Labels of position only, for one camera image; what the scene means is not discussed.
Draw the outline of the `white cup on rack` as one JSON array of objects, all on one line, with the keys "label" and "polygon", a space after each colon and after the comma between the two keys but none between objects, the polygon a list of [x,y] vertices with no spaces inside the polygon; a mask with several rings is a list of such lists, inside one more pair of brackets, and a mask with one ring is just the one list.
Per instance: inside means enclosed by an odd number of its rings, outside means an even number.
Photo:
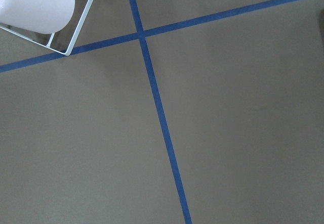
[{"label": "white cup on rack", "polygon": [[42,34],[63,29],[75,0],[1,0],[1,23]]}]

